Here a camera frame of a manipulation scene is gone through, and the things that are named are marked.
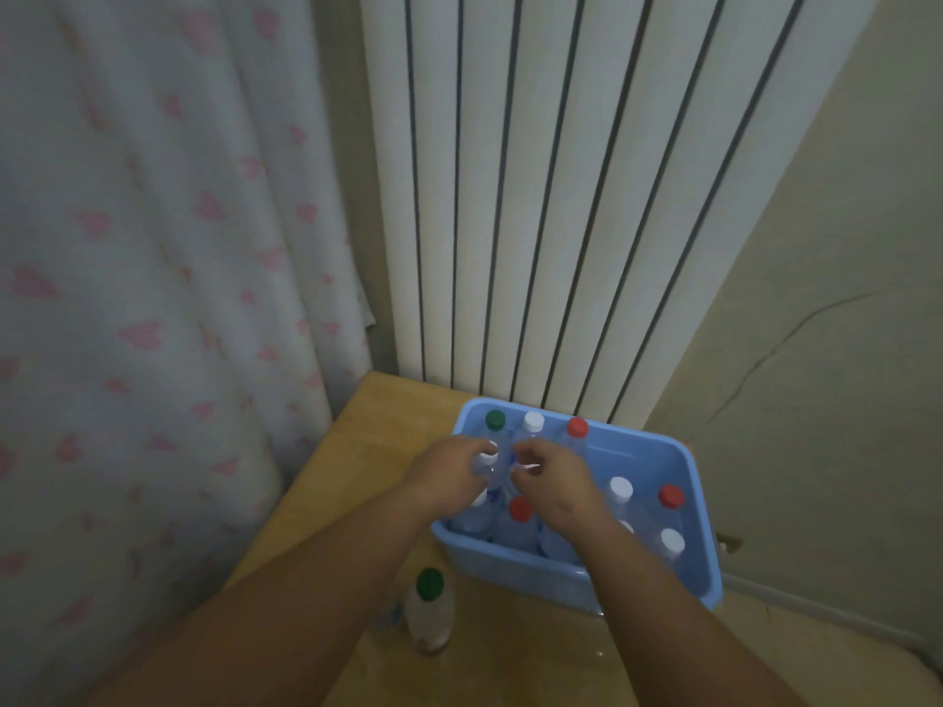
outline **baseboard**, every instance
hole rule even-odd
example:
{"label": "baseboard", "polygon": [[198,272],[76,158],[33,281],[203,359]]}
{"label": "baseboard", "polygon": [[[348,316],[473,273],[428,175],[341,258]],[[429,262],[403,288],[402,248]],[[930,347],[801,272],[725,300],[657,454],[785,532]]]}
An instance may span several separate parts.
{"label": "baseboard", "polygon": [[770,605],[778,605],[796,613],[802,613],[810,618],[818,618],[826,622],[842,625],[846,628],[862,632],[878,640],[900,645],[902,648],[917,653],[937,672],[943,672],[943,645],[938,645],[915,632],[892,628],[875,620],[862,618],[830,605],[800,598],[777,588],[771,588],[762,583],[748,581],[730,573],[723,573],[723,587],[734,593],[742,593],[752,598],[760,599]]}

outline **red bottle cap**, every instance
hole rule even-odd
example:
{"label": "red bottle cap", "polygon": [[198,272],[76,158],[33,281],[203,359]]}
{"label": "red bottle cap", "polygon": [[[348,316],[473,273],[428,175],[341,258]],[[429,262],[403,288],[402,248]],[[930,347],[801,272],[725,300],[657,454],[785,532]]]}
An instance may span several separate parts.
{"label": "red bottle cap", "polygon": [[523,496],[515,496],[511,499],[507,504],[507,511],[513,520],[520,523],[526,523],[534,515],[534,507]]}
{"label": "red bottle cap", "polygon": [[658,492],[658,500],[665,508],[681,508],[685,502],[685,492],[671,484],[666,484]]}
{"label": "red bottle cap", "polygon": [[586,423],[585,419],[581,419],[579,416],[574,416],[567,422],[567,434],[574,439],[585,439],[588,431],[589,425]]}

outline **green bottle cap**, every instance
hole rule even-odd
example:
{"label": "green bottle cap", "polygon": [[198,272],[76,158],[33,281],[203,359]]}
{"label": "green bottle cap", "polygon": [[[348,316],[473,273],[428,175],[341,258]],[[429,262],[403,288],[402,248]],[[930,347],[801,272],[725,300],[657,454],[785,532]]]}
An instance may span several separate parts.
{"label": "green bottle cap", "polygon": [[498,409],[492,409],[485,415],[485,426],[491,432],[500,432],[504,428],[504,413]]}
{"label": "green bottle cap", "polygon": [[426,569],[418,574],[416,592],[425,602],[432,602],[440,595],[445,587],[445,578],[436,569]]}

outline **hand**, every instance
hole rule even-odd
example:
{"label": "hand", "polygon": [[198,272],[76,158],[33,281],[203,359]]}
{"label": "hand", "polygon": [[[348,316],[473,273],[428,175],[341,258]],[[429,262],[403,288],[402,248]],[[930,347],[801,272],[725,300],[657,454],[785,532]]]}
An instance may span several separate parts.
{"label": "hand", "polygon": [[413,492],[429,522],[454,516],[467,509],[488,483],[472,474],[472,462],[480,453],[493,454],[487,439],[455,435],[429,445],[409,466],[401,487]]}
{"label": "hand", "polygon": [[545,439],[514,445],[519,463],[539,463],[511,473],[540,519],[574,546],[581,534],[600,521],[612,520],[606,499],[583,460],[566,447]]}

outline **bottle cap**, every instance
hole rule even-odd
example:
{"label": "bottle cap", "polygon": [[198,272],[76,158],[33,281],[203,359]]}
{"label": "bottle cap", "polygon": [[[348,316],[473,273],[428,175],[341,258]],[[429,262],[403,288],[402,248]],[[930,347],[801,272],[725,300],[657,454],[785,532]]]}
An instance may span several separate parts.
{"label": "bottle cap", "polygon": [[492,409],[485,415],[485,426],[490,432],[500,432],[504,428],[504,413],[498,409]]}
{"label": "bottle cap", "polygon": [[685,537],[675,529],[665,529],[659,537],[661,538],[661,545],[665,546],[667,554],[672,558],[677,558],[684,552]]}
{"label": "bottle cap", "polygon": [[[491,442],[491,446],[494,447],[495,449],[498,448],[497,445],[496,445],[493,441]],[[496,461],[498,460],[498,452],[495,451],[493,454],[486,454],[486,453],[482,452],[482,453],[478,454],[478,459],[479,459],[479,460],[481,461],[481,463],[483,463],[485,466],[491,466],[494,462],[496,462]]]}
{"label": "bottle cap", "polygon": [[525,414],[525,430],[530,434],[543,431],[543,415],[539,412]]}
{"label": "bottle cap", "polygon": [[515,496],[508,502],[507,512],[511,514],[513,520],[519,523],[526,523],[534,514],[534,507],[530,505],[530,501],[525,499],[525,497]]}
{"label": "bottle cap", "polygon": [[445,588],[445,578],[442,572],[436,569],[426,569],[418,574],[416,579],[416,592],[424,602],[432,602],[440,595]]}
{"label": "bottle cap", "polygon": [[666,484],[664,487],[661,487],[661,490],[658,492],[658,500],[661,501],[661,505],[665,508],[681,508],[685,502],[685,492],[676,486]]}
{"label": "bottle cap", "polygon": [[567,422],[567,434],[572,436],[574,439],[585,439],[585,436],[588,432],[589,425],[586,423],[585,419],[582,419],[579,416],[574,416],[570,421]]}
{"label": "bottle cap", "polygon": [[624,476],[616,476],[609,480],[609,493],[616,503],[627,503],[632,498],[632,482]]}

